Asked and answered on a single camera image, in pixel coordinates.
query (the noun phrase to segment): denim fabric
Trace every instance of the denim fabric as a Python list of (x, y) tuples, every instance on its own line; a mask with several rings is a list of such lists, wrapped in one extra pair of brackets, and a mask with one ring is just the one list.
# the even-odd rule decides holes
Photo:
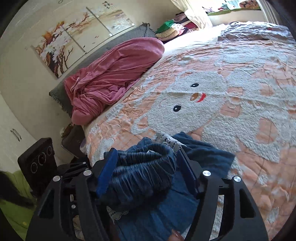
[(141, 148), (118, 151), (117, 167), (107, 192), (100, 197), (117, 212), (136, 208), (146, 198), (171, 187), (177, 168), (173, 150), (158, 143), (146, 145), (148, 140), (138, 144), (144, 144)]
[[(230, 170), (234, 155), (218, 150), (212, 145), (197, 142), (181, 132), (174, 139), (187, 145), (183, 147), (190, 159), (198, 161), (202, 168), (225, 177)], [(150, 144), (146, 138), (131, 147), (135, 150)], [(181, 172), (175, 172), (171, 188), (146, 199), (144, 203), (122, 215), (115, 222), (121, 241), (166, 241), (175, 229), (183, 233), (192, 223), (199, 201), (188, 191)]]

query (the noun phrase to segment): white flower painting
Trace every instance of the white flower painting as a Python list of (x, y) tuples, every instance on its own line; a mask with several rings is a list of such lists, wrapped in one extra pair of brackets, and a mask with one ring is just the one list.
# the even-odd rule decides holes
[(65, 17), (45, 31), (34, 48), (59, 78), (85, 53), (131, 26), (134, 24), (122, 10), (105, 1), (102, 6), (86, 7)]

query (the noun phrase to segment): green cloth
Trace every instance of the green cloth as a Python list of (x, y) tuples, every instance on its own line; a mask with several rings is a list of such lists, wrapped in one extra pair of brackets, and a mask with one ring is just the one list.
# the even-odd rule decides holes
[(13, 229), (16, 231), (16, 233), (23, 240), (25, 240), (30, 221), (36, 209), (36, 199), (31, 195), (30, 186), (20, 170), (16, 171), (13, 174), (9, 172), (6, 172), (5, 174), (9, 177), (9, 179), (18, 189), (20, 195), (31, 199), (35, 204), (34, 207), (29, 209), (18, 206), (5, 200), (0, 200), (0, 208), (4, 216), (6, 217), (10, 225), (13, 227)]
[(238, 11), (245, 11), (245, 10), (261, 10), (260, 7), (255, 8), (255, 9), (248, 9), (248, 8), (235, 8), (233, 10), (222, 10), (222, 11), (218, 11), (218, 12), (211, 12), (208, 13), (208, 16), (217, 16), (217, 15), (223, 15), (223, 14), (227, 14), (227, 13), (231, 13), (231, 12), (238, 12)]
[(174, 24), (174, 20), (173, 19), (166, 21), (163, 25), (161, 25), (157, 29), (156, 33), (159, 34), (159, 33), (162, 33), (163, 31), (168, 30), (173, 24)]

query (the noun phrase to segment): pink bedspread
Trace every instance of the pink bedspread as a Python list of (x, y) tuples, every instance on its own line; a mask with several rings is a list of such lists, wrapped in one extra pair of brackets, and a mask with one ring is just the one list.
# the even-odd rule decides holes
[(163, 52), (164, 46), (156, 38), (131, 39), (69, 76), (65, 89), (73, 105), (72, 122), (86, 125), (106, 105), (116, 103)]

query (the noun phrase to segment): bedsheet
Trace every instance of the bedsheet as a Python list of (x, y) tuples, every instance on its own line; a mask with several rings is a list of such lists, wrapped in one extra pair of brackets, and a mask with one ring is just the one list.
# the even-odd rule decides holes
[[(271, 240), (296, 204), (296, 44), (284, 38), (197, 43), (186, 35), (177, 39), (191, 41), (191, 49), (165, 56), (86, 129), (89, 158), (95, 163), (111, 147), (126, 150), (158, 130), (184, 131), (234, 153), (228, 176), (242, 177)], [(213, 236), (222, 215), (218, 200)]]

